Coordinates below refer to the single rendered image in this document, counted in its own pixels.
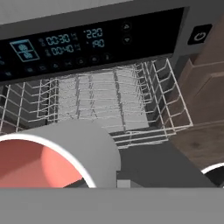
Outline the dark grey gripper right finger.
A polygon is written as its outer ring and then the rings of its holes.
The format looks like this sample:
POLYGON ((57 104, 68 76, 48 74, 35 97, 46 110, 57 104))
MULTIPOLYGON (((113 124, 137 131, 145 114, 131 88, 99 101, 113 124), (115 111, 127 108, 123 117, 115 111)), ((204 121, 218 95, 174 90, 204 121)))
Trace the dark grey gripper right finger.
POLYGON ((119 180, 142 187, 214 187, 214 184, 172 143, 130 146, 119 150, 119 180))

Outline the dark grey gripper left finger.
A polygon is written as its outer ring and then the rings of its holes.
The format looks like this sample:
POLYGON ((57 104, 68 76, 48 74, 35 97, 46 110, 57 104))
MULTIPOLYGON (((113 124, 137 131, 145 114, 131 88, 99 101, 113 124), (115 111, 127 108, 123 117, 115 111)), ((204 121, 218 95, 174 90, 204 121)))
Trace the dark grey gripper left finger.
POLYGON ((84 178, 77 180, 76 182, 73 182, 69 185, 67 185, 68 188, 88 188, 88 185, 84 178))

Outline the grey cup with pink inside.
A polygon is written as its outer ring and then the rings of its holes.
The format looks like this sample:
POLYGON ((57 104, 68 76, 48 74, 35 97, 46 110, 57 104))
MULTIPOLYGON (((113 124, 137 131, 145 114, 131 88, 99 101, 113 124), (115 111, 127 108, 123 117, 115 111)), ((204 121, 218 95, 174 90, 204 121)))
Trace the grey cup with pink inside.
POLYGON ((63 188, 84 180, 115 188, 120 154, 110 134, 84 120, 0 136, 0 188, 63 188))

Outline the black bowl with white rim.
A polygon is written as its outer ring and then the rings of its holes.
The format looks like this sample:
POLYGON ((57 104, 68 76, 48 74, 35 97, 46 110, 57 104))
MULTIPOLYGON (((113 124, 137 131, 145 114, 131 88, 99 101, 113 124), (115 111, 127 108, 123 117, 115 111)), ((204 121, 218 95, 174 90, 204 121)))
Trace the black bowl with white rim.
POLYGON ((217 187, 224 188, 224 162, 209 165, 201 172, 217 187))

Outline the grey dishwasher with black panel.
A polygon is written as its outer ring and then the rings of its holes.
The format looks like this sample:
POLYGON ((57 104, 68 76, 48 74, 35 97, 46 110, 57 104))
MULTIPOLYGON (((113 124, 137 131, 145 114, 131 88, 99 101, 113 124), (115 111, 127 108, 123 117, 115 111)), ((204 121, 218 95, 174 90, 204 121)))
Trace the grey dishwasher with black panel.
POLYGON ((0 120, 28 129, 80 116, 78 88, 61 81, 113 77, 133 64, 194 55, 222 13, 222 0, 130 0, 0 24, 0 120))

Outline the brown wooden cupboard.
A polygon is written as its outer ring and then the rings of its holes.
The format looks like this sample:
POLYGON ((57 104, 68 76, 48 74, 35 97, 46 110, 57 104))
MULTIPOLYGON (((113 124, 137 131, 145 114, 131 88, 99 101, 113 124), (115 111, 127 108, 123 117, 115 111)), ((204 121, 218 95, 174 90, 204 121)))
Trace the brown wooden cupboard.
POLYGON ((187 44, 199 50, 176 64, 178 85, 163 113, 169 128, 224 121, 224 13, 195 26, 187 44))

